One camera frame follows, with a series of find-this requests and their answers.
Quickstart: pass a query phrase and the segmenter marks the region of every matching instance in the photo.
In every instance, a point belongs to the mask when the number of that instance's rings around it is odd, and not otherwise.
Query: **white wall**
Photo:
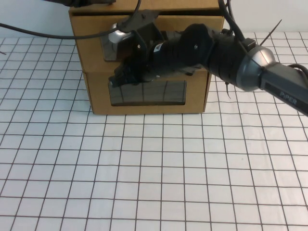
[[[236,22],[245,32],[308,31],[308,0],[232,0]],[[42,33],[72,35],[68,8],[41,0],[0,0],[0,23]],[[0,28],[0,37],[20,34]]]

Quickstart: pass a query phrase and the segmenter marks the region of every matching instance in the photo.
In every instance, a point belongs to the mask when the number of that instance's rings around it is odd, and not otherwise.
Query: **wire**
[[[301,64],[291,64],[289,65],[289,67],[298,68],[305,74],[306,78],[304,78],[304,82],[306,83],[306,86],[308,87],[308,69]]]
[[[233,11],[232,11],[232,8],[231,8],[231,0],[227,0],[226,6],[228,7],[230,17],[234,20]],[[232,28],[230,28],[230,30],[228,31],[228,34],[232,35],[232,33],[233,33],[233,30],[232,30]]]
[[[241,29],[239,28],[239,26],[236,24],[236,22],[234,21],[234,19],[231,17],[230,12],[228,12],[227,7],[225,5],[224,0],[218,0],[218,4],[219,4],[219,9],[222,12],[222,15],[225,17],[226,21],[229,23],[230,28],[234,31],[234,34],[236,36],[236,38],[242,42],[245,40],[245,37],[241,31]]]
[[[272,33],[274,33],[274,31],[276,30],[276,28],[279,26],[279,24],[282,22],[282,19],[279,21],[279,23],[269,32],[269,34],[265,37],[265,39],[260,43],[260,46],[263,45],[263,43],[266,42],[266,40],[268,40],[268,38],[272,35]]]
[[[30,31],[30,30],[24,30],[24,29],[17,28],[17,27],[14,27],[14,26],[3,24],[3,23],[0,23],[0,27],[10,29],[10,30],[14,30],[14,31],[17,31],[17,32],[21,32],[21,33],[24,33],[24,34],[29,34],[29,35],[33,35],[33,36],[37,36],[37,37],[44,37],[44,38],[49,38],[49,39],[51,39],[51,38],[52,39],[54,39],[54,38],[55,39],[63,39],[63,40],[80,40],[80,39],[90,39],[90,38],[92,39],[92,38],[98,38],[98,37],[101,37],[101,36],[111,34],[111,33],[115,32],[116,30],[120,30],[121,28],[124,28],[125,26],[127,26],[132,21],[132,19],[135,17],[136,13],[138,12],[138,10],[140,8],[140,5],[141,5],[141,0],[138,0],[138,3],[136,5],[136,8],[135,8],[133,14],[126,21],[124,21],[123,23],[121,23],[117,27],[110,29],[110,30],[107,30],[107,31],[104,31],[104,32],[101,32],[101,33],[98,33],[98,34],[93,34],[93,35],[85,35],[85,36],[49,35],[49,34],[43,34],[43,33],[34,32],[34,31]]]

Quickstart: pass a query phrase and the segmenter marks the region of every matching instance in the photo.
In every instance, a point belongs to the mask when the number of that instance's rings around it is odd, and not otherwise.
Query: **cardboard box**
[[[92,5],[69,11],[76,36],[96,34],[127,17],[137,0],[117,0],[112,5]],[[156,25],[161,31],[183,31],[193,23],[203,23],[221,30],[217,0],[143,0],[140,10],[159,10]],[[198,70],[193,76],[155,80],[151,84],[111,89],[108,78],[119,62],[107,62],[100,38],[77,41],[78,54],[95,114],[176,114],[201,113],[205,110],[211,76]]]

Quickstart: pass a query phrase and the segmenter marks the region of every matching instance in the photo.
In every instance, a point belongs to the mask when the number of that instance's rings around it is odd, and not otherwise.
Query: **robotic arm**
[[[141,12],[140,17],[135,17],[138,23],[132,22],[127,30],[110,34],[109,39],[119,41],[116,36],[126,39],[131,33],[142,37],[139,31],[146,31],[149,26],[149,13]],[[285,66],[276,62],[272,51],[253,39],[239,40],[228,30],[220,32],[193,24],[179,38],[160,40],[153,45],[143,42],[138,39],[139,50],[126,58],[109,78],[113,87],[183,73],[192,76],[195,70],[205,68],[226,84],[244,91],[265,90],[308,116],[308,70],[299,64]]]

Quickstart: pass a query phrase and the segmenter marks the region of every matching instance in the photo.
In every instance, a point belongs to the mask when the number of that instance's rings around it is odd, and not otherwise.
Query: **white grid surface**
[[[214,77],[204,114],[93,115],[74,42],[0,44],[1,231],[308,230],[308,118],[291,107]],[[308,66],[308,33],[265,46]]]

